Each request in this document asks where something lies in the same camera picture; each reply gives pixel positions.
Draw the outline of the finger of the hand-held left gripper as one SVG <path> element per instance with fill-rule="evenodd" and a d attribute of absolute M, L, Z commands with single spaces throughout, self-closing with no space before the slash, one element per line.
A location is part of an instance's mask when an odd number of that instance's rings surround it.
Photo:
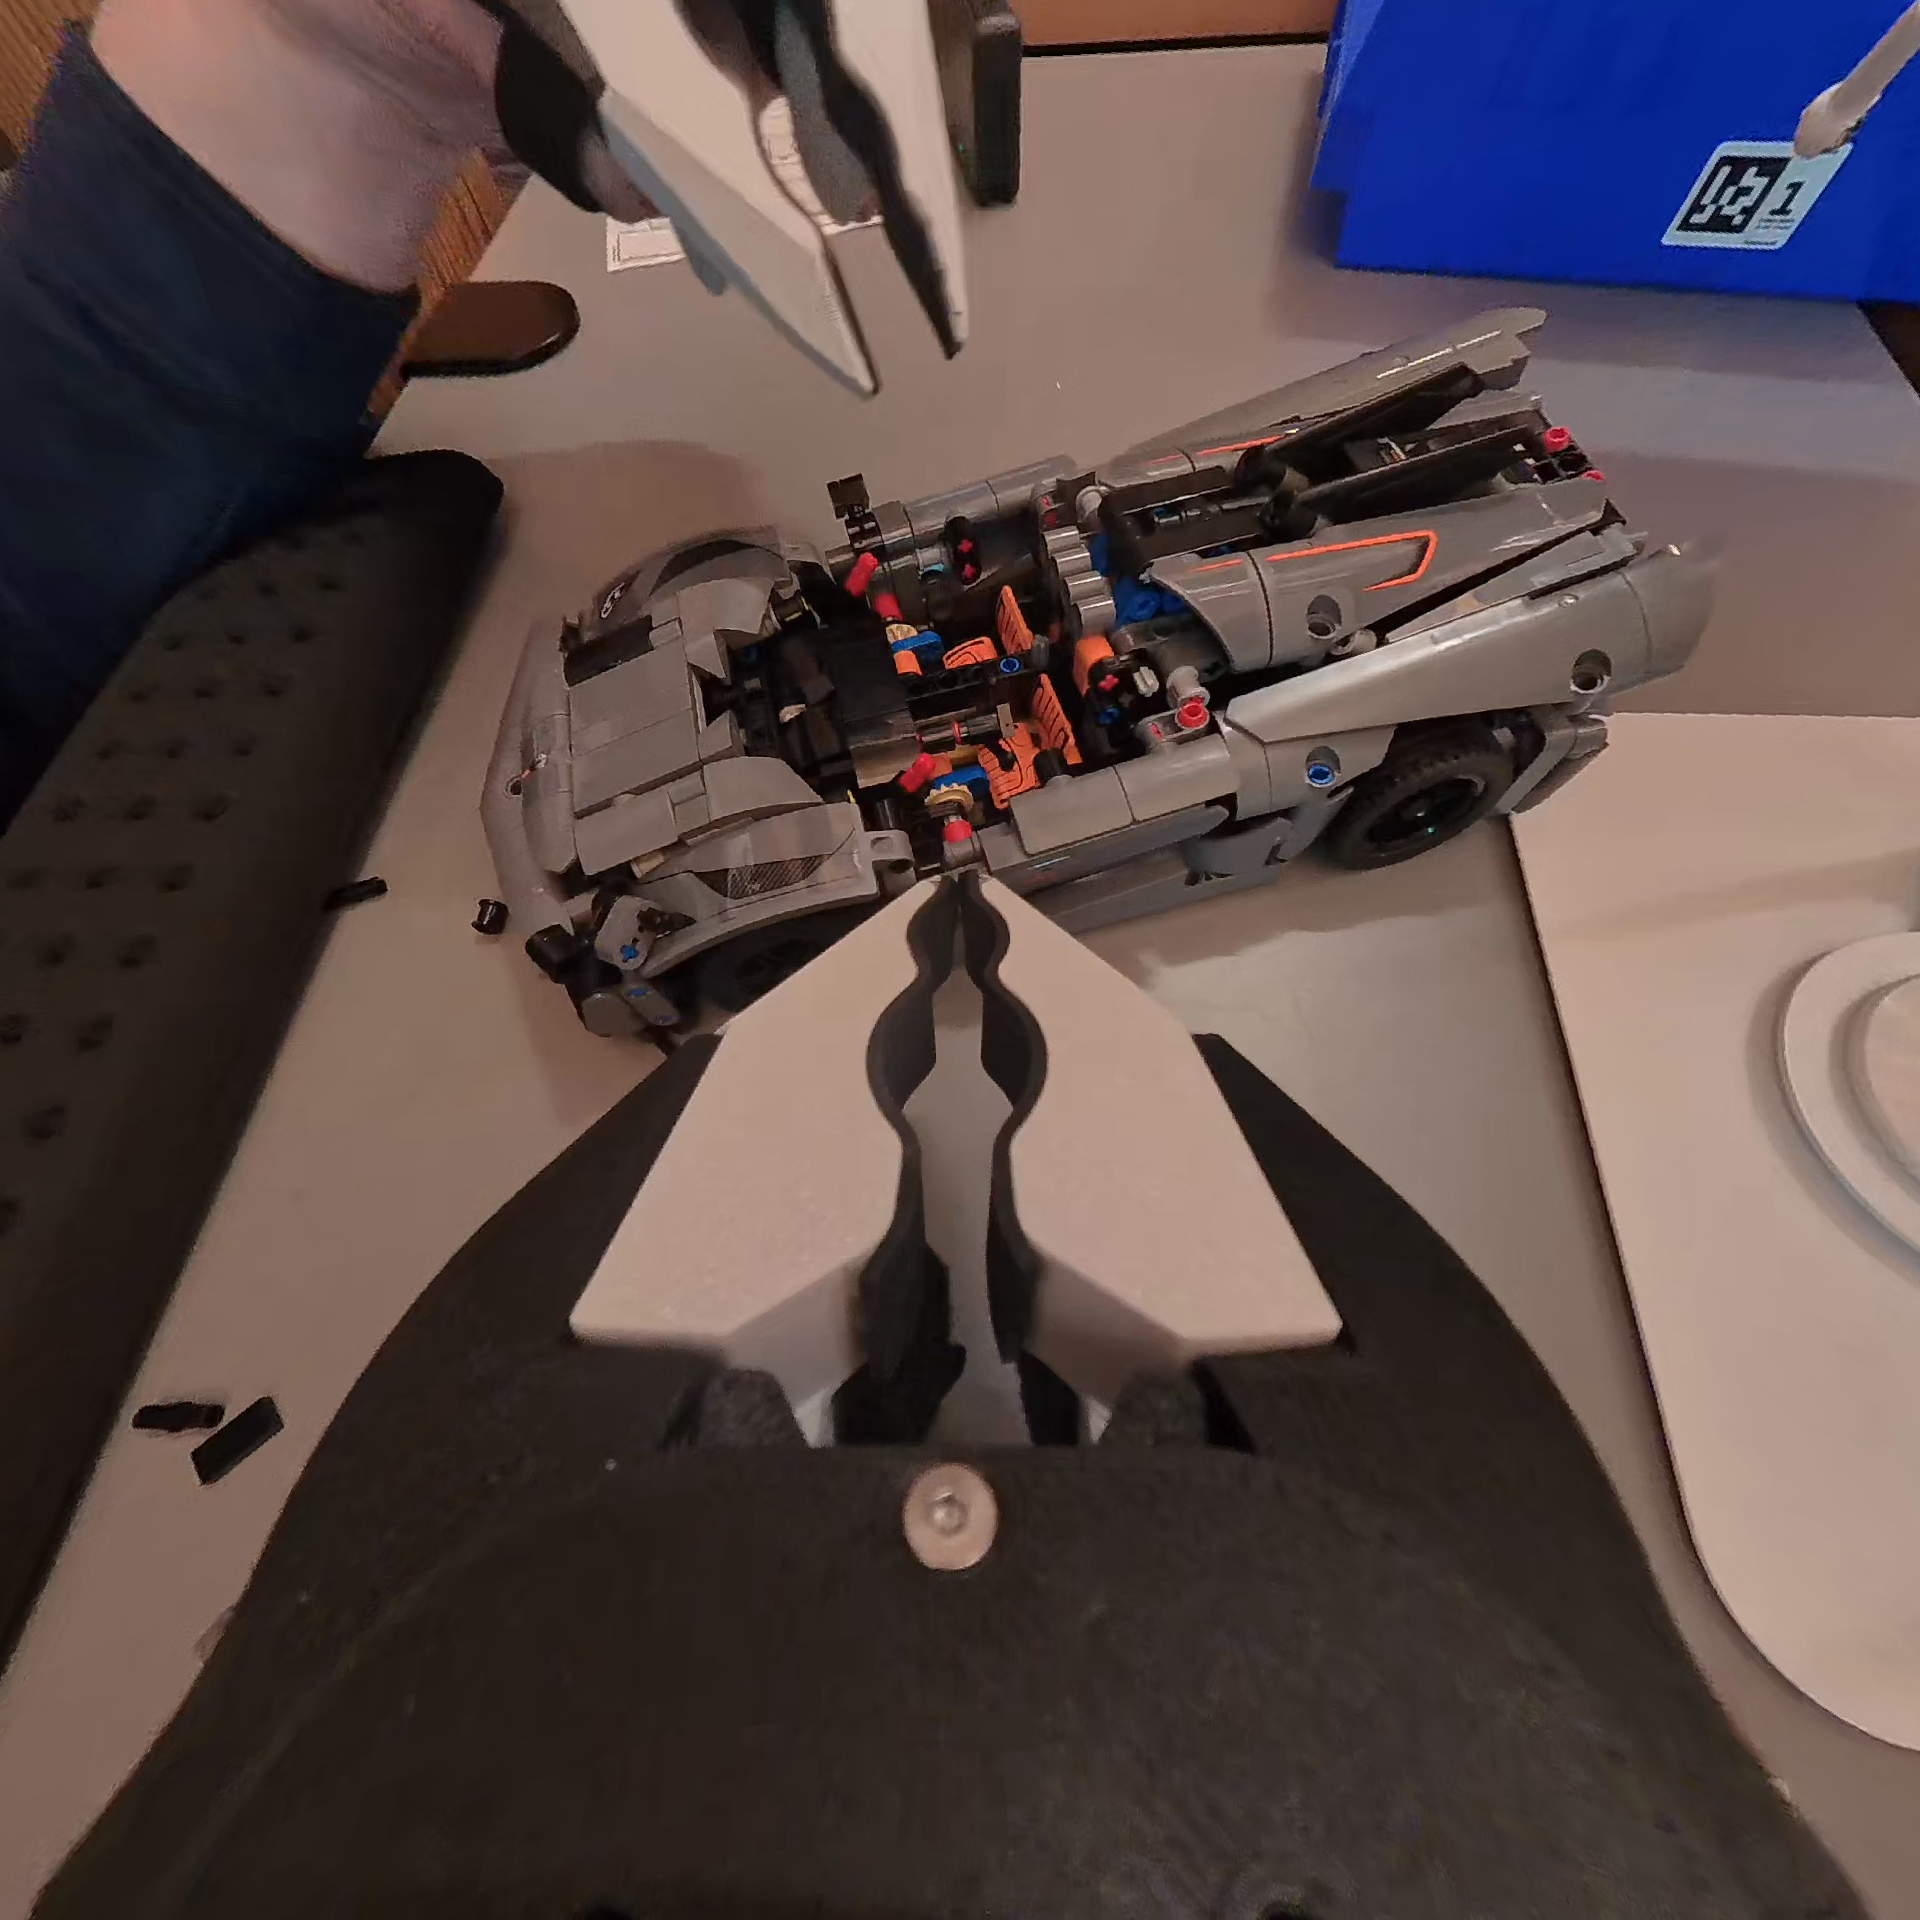
<path fill-rule="evenodd" d="M 878 378 L 827 236 L 768 161 L 748 87 L 680 4 L 572 3 L 563 12 L 603 90 L 597 113 L 623 174 L 677 228 L 686 260 L 752 300 L 846 390 Z"/>
<path fill-rule="evenodd" d="M 964 220 L 924 3 L 781 3 L 779 76 L 812 192 L 870 204 L 941 352 L 971 332 Z"/>

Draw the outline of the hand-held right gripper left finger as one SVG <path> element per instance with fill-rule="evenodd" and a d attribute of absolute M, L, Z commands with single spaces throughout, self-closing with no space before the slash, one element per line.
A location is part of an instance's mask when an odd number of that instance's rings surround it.
<path fill-rule="evenodd" d="M 899 1381 L 935 1328 L 923 1151 L 955 881 L 923 881 L 719 1034 L 571 1313 L 599 1347 L 699 1352 L 798 1403 Z"/>

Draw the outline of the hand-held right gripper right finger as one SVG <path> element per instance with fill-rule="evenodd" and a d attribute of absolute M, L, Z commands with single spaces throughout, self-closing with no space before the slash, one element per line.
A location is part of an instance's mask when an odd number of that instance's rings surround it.
<path fill-rule="evenodd" d="M 1142 1376 L 1320 1351 L 1343 1319 L 1198 1039 L 994 879 L 963 881 L 993 1145 L 987 1284 L 1004 1361 L 1117 1410 Z"/>

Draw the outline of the grey orange lego car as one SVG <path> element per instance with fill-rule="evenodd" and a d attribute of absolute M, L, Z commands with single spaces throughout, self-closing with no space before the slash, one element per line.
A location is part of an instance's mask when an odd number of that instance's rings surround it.
<path fill-rule="evenodd" d="M 508 933 L 615 1041 L 737 1012 L 918 883 L 1067 933 L 1376 873 L 1564 787 L 1707 634 L 1476 312 L 1089 469 L 829 486 L 531 633 L 479 816 Z"/>

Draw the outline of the person's left forearm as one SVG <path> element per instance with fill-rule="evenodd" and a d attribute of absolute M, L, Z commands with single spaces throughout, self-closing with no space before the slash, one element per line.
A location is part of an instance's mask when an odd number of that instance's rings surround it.
<path fill-rule="evenodd" d="M 4 184 L 4 814 L 157 609 L 362 455 L 418 305 L 291 249 L 68 32 Z"/>

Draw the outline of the lego sticker sheet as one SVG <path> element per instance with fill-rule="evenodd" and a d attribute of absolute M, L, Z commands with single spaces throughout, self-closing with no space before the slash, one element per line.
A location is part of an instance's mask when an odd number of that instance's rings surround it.
<path fill-rule="evenodd" d="M 762 121 L 762 135 L 766 158 L 781 188 L 805 211 L 824 236 L 838 239 L 882 224 L 882 211 L 874 197 L 866 197 L 851 219 L 841 219 L 829 211 L 829 204 L 822 203 L 814 190 L 805 167 L 805 156 L 794 141 L 794 126 L 786 117 L 772 113 L 772 117 Z M 640 223 L 617 223 L 608 219 L 605 223 L 605 239 L 606 271 L 611 275 L 660 268 L 686 260 L 686 249 L 673 223 L 660 214 Z"/>

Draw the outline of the black lego tile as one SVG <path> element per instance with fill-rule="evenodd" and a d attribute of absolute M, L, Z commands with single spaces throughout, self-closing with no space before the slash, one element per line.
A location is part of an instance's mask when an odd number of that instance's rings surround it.
<path fill-rule="evenodd" d="M 244 1467 L 284 1431 L 277 1399 L 260 1397 L 215 1428 L 193 1453 L 190 1467 L 201 1486 L 215 1486 Z"/>

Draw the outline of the person's left hand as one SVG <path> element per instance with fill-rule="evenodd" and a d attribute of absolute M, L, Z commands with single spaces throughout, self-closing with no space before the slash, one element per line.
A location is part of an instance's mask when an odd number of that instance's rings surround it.
<path fill-rule="evenodd" d="M 505 27 L 470 3 L 108 3 L 108 79 L 324 275 L 396 295 L 444 190 L 507 152 Z"/>

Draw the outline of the black power bank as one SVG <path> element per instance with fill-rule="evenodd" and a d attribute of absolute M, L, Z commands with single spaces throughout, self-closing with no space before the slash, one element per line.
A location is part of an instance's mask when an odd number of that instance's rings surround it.
<path fill-rule="evenodd" d="M 979 208 L 1012 206 L 1022 182 L 1025 30 L 1008 3 L 930 3 L 948 143 Z"/>

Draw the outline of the white book stand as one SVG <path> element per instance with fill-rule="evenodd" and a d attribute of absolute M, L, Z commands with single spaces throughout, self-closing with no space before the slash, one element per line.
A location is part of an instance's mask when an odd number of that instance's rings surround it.
<path fill-rule="evenodd" d="M 1692 1548 L 1916 1751 L 1916 397 L 1837 305 L 1692 300 L 1668 361 L 1609 308 L 1553 395 L 1719 599 L 1526 899 Z"/>

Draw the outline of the blue storage bin white tag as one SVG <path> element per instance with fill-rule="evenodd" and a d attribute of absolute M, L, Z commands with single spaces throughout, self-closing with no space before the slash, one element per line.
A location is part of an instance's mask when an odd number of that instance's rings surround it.
<path fill-rule="evenodd" d="M 1918 300 L 1918 81 L 1837 152 L 1802 113 L 1905 12 L 1864 3 L 1348 3 L 1311 186 L 1350 271 Z"/>

